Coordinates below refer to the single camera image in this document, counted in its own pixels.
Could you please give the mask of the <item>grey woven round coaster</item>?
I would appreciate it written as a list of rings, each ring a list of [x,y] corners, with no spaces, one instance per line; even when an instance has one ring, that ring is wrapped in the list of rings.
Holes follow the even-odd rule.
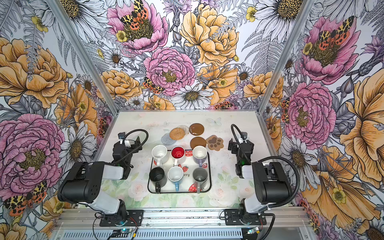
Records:
[[[169,134],[169,133],[166,133],[166,134],[164,134],[164,135],[162,136],[162,138],[161,138],[161,142],[162,142],[163,145],[165,145],[165,146],[171,146],[171,145],[174,145],[174,144],[177,142],[177,140],[173,140],[173,139],[171,138],[170,134]]]

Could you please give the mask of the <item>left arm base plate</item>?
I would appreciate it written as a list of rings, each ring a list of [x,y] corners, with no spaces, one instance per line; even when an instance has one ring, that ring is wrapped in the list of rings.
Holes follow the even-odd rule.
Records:
[[[106,215],[99,223],[100,227],[139,227],[142,224],[144,210],[127,210],[126,219],[118,215]]]

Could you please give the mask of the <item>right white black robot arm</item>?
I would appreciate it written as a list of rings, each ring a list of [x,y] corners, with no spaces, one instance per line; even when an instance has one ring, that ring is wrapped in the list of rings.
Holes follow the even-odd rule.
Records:
[[[255,193],[241,200],[237,213],[225,211],[227,225],[265,224],[265,211],[288,204],[299,191],[300,173],[291,161],[271,156],[251,162],[253,149],[254,144],[250,141],[229,141],[228,150],[237,157],[236,174],[241,179],[250,180]]]

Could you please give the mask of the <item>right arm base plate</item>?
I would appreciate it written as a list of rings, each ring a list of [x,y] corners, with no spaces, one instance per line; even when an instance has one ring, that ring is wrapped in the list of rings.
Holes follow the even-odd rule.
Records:
[[[227,226],[261,226],[266,225],[267,221],[264,216],[258,214],[249,214],[239,209],[225,209],[223,218]]]

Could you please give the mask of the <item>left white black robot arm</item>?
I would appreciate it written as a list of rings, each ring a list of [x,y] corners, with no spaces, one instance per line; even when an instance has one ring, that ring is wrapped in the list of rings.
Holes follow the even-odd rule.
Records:
[[[129,140],[129,146],[120,139],[113,148],[111,163],[102,161],[75,163],[61,183],[58,198],[62,202],[86,205],[99,212],[107,223],[122,226],[129,219],[123,200],[113,198],[101,190],[103,180],[127,180],[133,166],[134,153],[142,150],[140,138]]]

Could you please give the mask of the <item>multicolour woven round coaster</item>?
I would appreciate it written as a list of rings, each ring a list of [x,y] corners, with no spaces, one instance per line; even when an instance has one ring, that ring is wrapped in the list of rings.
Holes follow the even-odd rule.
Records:
[[[189,127],[185,126],[185,125],[180,125],[178,126],[178,128],[181,128],[185,131],[185,136],[187,136],[190,132],[189,132]]]

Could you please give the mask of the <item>paw shaped wooden coaster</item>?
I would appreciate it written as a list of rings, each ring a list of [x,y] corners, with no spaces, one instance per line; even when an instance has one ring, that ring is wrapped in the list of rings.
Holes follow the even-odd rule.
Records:
[[[222,138],[217,137],[216,135],[212,135],[206,139],[207,147],[213,151],[220,151],[224,148],[224,140]]]

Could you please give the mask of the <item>plain wooden round coaster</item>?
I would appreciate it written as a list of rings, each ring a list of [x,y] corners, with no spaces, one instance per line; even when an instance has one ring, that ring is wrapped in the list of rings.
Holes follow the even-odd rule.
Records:
[[[202,137],[194,137],[191,141],[190,141],[190,147],[191,149],[193,150],[195,147],[197,146],[202,146],[202,147],[206,147],[207,145],[207,142],[204,138]]]

